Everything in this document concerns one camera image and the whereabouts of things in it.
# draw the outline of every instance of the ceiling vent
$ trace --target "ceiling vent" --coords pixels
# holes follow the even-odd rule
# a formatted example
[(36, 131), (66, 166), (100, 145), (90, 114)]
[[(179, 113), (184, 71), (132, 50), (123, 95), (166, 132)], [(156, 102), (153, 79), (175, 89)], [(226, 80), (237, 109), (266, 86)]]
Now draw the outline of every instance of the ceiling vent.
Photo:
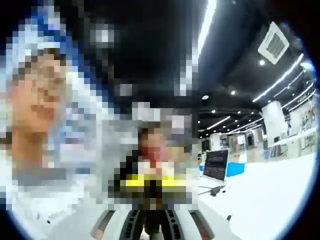
[(272, 22), (265, 38), (263, 39), (258, 52), (271, 63), (277, 64), (279, 59), (285, 54), (289, 47), (289, 42), (280, 28)]

